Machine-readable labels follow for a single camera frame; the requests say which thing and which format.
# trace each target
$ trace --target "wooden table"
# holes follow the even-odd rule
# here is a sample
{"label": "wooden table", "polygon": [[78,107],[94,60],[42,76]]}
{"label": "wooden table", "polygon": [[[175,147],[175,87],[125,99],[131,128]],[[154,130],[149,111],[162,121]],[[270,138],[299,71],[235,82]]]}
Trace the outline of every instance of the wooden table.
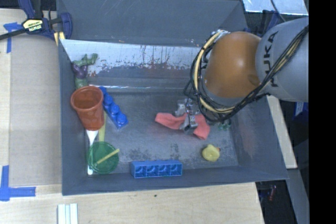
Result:
{"label": "wooden table", "polygon": [[[22,10],[0,9],[0,34],[6,33],[3,28],[5,23],[21,23],[25,18]],[[24,42],[25,46],[34,44],[38,46],[36,43],[43,42],[45,43],[43,49],[49,48],[57,51],[55,43],[43,37],[26,34],[14,37],[12,39],[13,48],[20,42]],[[29,163],[35,162],[31,161],[32,159],[40,162],[36,165],[52,167],[53,163],[48,163],[50,160],[46,156],[44,158],[40,147],[52,148],[55,145],[35,143],[34,147],[23,145],[27,149],[26,152],[11,152],[19,143],[26,143],[26,141],[17,139],[15,136],[11,137],[13,126],[10,123],[10,94],[11,90],[16,89],[16,81],[11,80],[11,57],[15,49],[7,54],[6,45],[7,40],[0,41],[0,166],[9,164],[10,174],[12,163],[15,162],[16,167],[13,166],[13,169],[35,169],[34,164]],[[270,97],[268,101],[286,167],[297,168],[279,101],[274,97]],[[33,140],[34,137],[27,137],[27,139]],[[20,154],[25,154],[25,157],[18,167],[16,158],[19,158]],[[50,171],[52,169],[44,169],[44,173],[38,175],[37,181],[44,181],[44,183],[35,185],[36,197],[11,198],[8,202],[0,201],[1,224],[56,223],[58,204],[73,203],[78,205],[79,223],[264,223],[255,183],[62,196],[61,184],[57,183],[58,179],[56,183],[49,179]],[[33,178],[30,175],[30,180],[35,180],[34,175]]]}

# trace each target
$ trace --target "blue rectangular block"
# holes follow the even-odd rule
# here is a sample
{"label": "blue rectangular block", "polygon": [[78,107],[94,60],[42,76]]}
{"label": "blue rectangular block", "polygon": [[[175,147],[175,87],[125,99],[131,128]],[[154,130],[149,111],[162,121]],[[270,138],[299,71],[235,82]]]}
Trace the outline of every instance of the blue rectangular block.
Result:
{"label": "blue rectangular block", "polygon": [[134,178],[181,176],[182,163],[175,159],[166,161],[131,162],[131,174]]}

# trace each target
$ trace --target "table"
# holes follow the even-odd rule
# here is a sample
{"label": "table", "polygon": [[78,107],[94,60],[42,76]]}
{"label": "table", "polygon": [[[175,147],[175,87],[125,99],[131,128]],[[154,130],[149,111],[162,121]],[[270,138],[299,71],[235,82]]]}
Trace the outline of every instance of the table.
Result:
{"label": "table", "polygon": [[[5,23],[21,23],[25,18],[22,10],[0,9],[0,34],[6,33],[2,27]],[[254,183],[63,197],[59,181],[60,143],[55,144],[55,141],[60,141],[60,136],[57,136],[60,133],[49,129],[27,130],[23,140],[22,136],[15,135],[10,110],[13,94],[27,95],[31,101],[28,91],[19,87],[20,83],[24,84],[29,78],[14,80],[13,70],[18,68],[11,66],[15,46],[18,48],[24,44],[26,48],[50,50],[50,56],[57,52],[57,47],[55,42],[44,37],[26,34],[12,39],[13,49],[9,54],[6,53],[6,44],[7,40],[0,41],[0,166],[9,164],[10,186],[30,185],[25,180],[39,184],[34,185],[36,197],[11,198],[9,202],[0,202],[0,223],[55,223],[57,205],[72,203],[78,205],[79,223],[264,223]],[[29,69],[29,61],[35,63],[32,67],[39,70],[34,69],[34,73],[30,71],[27,76],[39,75],[35,83],[43,87],[44,80],[50,81],[50,78],[46,78],[44,66],[39,64],[38,59],[30,59],[27,55],[21,68]],[[58,63],[49,61],[49,64],[56,66]],[[55,89],[58,81],[54,79],[53,82],[52,87]],[[41,102],[46,95],[48,91],[39,91],[35,101]],[[57,103],[58,100],[58,96],[55,96],[53,102]],[[274,97],[269,97],[268,101],[286,167],[297,168],[279,101]],[[44,109],[48,117],[52,113],[57,115],[59,107],[44,106]],[[34,119],[34,111],[26,116]],[[56,117],[49,121],[47,127],[53,126],[58,120]],[[24,155],[22,151],[16,150],[18,148],[25,148]],[[51,156],[45,154],[46,149],[52,151]]]}

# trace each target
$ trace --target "green translucent bowl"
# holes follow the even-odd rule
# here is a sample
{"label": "green translucent bowl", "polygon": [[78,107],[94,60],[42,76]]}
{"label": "green translucent bowl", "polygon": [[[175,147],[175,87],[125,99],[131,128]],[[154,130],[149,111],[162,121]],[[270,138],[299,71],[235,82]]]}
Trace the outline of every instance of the green translucent bowl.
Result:
{"label": "green translucent bowl", "polygon": [[118,153],[109,157],[100,164],[97,164],[97,161],[115,150],[116,148],[107,142],[94,142],[93,145],[90,146],[89,152],[87,154],[87,162],[89,167],[98,174],[109,174],[110,172],[114,171],[119,162]]}

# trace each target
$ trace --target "pink cloth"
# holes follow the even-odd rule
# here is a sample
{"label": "pink cloth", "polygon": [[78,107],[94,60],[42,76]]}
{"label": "pink cloth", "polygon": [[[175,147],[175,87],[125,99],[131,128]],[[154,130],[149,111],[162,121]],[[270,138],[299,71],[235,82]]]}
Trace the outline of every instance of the pink cloth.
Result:
{"label": "pink cloth", "polygon": [[[187,113],[183,116],[175,117],[169,113],[158,113],[155,117],[155,121],[173,130],[178,130],[181,124],[184,122]],[[210,126],[206,123],[203,115],[196,115],[197,128],[194,130],[194,135],[199,139],[206,140],[210,133]]]}

